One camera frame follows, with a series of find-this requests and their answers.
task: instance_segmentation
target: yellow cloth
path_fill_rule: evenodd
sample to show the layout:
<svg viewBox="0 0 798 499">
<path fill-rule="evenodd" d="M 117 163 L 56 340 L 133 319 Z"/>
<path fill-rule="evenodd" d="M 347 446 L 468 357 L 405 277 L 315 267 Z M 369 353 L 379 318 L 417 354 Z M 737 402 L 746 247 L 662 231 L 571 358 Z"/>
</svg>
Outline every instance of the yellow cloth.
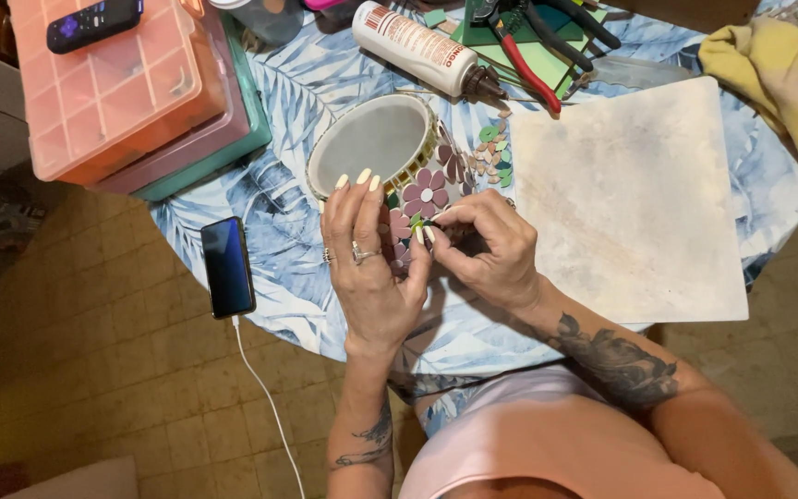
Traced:
<svg viewBox="0 0 798 499">
<path fill-rule="evenodd" d="M 749 97 L 798 151 L 798 28 L 774 18 L 726 26 L 701 43 L 704 72 Z"/>
</svg>

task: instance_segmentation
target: tile floor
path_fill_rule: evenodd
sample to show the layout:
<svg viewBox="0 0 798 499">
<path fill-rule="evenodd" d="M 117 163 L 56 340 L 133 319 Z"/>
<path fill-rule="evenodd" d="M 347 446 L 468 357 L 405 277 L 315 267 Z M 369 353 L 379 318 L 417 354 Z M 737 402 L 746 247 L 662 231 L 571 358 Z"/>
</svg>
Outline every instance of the tile floor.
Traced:
<svg viewBox="0 0 798 499">
<path fill-rule="evenodd" d="M 285 499 L 297 490 L 269 404 L 227 323 L 145 207 L 66 188 L 0 275 L 0 463 L 33 481 L 133 454 L 142 499 Z M 658 337 L 727 389 L 771 437 L 798 433 L 798 231 L 759 278 L 746 323 L 674 324 Z M 342 364 L 248 322 L 249 360 L 273 391 L 307 497 Z M 424 441 L 397 399 L 396 483 Z"/>
</svg>

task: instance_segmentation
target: mosaic pot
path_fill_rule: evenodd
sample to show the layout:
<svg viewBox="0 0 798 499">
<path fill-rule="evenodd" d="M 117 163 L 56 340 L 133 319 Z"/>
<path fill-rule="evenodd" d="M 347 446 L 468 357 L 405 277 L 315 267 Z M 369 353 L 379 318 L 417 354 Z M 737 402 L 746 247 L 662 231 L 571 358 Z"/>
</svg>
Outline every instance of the mosaic pot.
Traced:
<svg viewBox="0 0 798 499">
<path fill-rule="evenodd" d="M 366 168 L 384 184 L 378 231 L 393 272 L 402 274 L 414 227 L 471 194 L 472 174 L 433 110 L 402 93 L 373 98 L 338 119 L 313 147 L 307 182 L 326 200 L 340 175 L 352 181 Z"/>
</svg>

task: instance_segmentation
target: ring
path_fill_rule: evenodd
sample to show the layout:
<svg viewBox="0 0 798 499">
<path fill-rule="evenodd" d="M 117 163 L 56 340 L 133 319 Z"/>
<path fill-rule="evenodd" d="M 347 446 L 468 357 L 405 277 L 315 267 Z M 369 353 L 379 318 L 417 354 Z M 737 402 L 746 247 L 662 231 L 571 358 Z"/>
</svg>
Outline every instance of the ring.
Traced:
<svg viewBox="0 0 798 499">
<path fill-rule="evenodd" d="M 356 263 L 356 265 L 361 264 L 362 261 L 369 256 L 375 256 L 380 254 L 381 254 L 381 248 L 378 248 L 377 251 L 366 251 L 365 253 L 361 253 L 359 251 L 359 245 L 356 244 L 355 241 L 353 241 L 353 261 Z"/>
</svg>

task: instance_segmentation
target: remote control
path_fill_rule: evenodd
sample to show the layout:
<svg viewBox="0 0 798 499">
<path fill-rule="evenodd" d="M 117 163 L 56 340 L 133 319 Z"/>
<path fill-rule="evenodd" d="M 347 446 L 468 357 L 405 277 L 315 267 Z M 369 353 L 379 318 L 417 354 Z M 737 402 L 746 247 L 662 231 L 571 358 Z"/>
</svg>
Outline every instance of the remote control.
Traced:
<svg viewBox="0 0 798 499">
<path fill-rule="evenodd" d="M 144 0 L 104 0 L 48 25 L 48 50 L 65 54 L 138 26 Z"/>
</svg>

